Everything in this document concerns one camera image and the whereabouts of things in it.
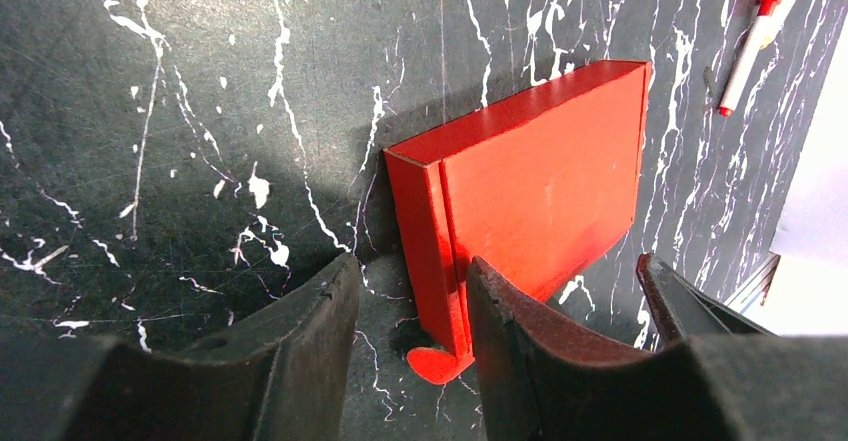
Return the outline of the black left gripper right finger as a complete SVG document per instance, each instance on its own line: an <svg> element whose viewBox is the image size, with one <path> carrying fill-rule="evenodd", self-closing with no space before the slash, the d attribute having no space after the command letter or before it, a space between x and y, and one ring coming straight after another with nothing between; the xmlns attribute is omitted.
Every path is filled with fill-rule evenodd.
<svg viewBox="0 0 848 441"><path fill-rule="evenodd" d="M590 330L482 258L468 270L492 440L843 440L843 337L692 336L642 350Z"/></svg>

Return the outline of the red paper box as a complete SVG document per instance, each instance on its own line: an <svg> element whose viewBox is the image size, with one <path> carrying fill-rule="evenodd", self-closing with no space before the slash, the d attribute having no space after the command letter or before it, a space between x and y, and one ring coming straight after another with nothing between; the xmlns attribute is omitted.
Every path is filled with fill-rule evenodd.
<svg viewBox="0 0 848 441"><path fill-rule="evenodd" d="M484 258L550 299L631 228L652 66L601 60L385 149L433 384L474 360L466 278Z"/></svg>

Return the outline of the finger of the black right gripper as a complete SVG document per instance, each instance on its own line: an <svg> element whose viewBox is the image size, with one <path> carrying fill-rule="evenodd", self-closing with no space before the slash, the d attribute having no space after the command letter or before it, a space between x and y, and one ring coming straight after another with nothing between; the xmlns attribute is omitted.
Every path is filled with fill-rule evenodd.
<svg viewBox="0 0 848 441"><path fill-rule="evenodd" d="M655 253L639 256L636 276L664 344L692 336L772 334L699 291Z"/></svg>

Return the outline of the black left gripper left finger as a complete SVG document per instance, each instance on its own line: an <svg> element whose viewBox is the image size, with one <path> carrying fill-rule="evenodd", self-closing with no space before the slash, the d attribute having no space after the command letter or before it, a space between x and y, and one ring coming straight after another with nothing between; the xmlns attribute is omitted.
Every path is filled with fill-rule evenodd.
<svg viewBox="0 0 848 441"><path fill-rule="evenodd" d="M112 336L1 337L5 440L334 440L359 305L342 254L177 353Z"/></svg>

